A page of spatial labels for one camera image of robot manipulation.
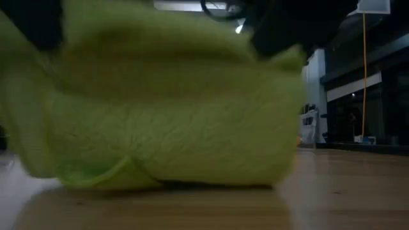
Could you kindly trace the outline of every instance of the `cable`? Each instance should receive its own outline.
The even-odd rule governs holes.
[[[366,60],[366,16],[365,12],[362,13],[362,21],[364,28],[364,105],[362,108],[362,140],[364,140],[365,134],[365,116],[366,116],[366,78],[367,78],[367,60]]]

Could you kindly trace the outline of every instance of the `wooden table surface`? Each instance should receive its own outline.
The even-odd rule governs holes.
[[[275,190],[120,193],[69,191],[13,162],[0,166],[0,230],[409,229],[409,157],[300,149]]]

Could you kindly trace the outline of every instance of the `microfiber cloth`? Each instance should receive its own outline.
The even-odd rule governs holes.
[[[128,1],[66,1],[59,51],[0,15],[0,115],[27,172],[73,188],[272,185],[295,157],[296,47],[257,61],[230,27]]]

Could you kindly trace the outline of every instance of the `white panel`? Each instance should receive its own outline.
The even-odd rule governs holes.
[[[320,78],[325,75],[325,52],[323,49],[315,50],[308,59],[309,64],[302,69],[302,77],[307,88],[307,103],[314,104],[319,114],[327,113],[327,99]],[[316,141],[325,143],[323,134],[327,132],[327,119],[319,117],[317,120],[318,133]]]
[[[382,81],[381,73],[380,72],[376,73],[366,79],[366,87],[373,86],[377,83],[381,83],[381,81]],[[361,89],[364,89],[363,79],[327,91],[327,101],[328,102],[333,101],[335,99],[352,94],[353,92],[356,92]]]
[[[364,12],[390,14],[390,0],[360,0],[358,8],[349,15]]]

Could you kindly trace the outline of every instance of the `white wall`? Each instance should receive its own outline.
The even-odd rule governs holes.
[[[309,58],[309,64],[302,70],[302,78],[307,88],[306,103],[315,104],[320,113],[318,116],[317,143],[325,143],[322,136],[327,132],[327,119],[320,118],[320,115],[327,113],[327,94],[320,84],[320,78],[325,75],[325,52],[317,49]]]

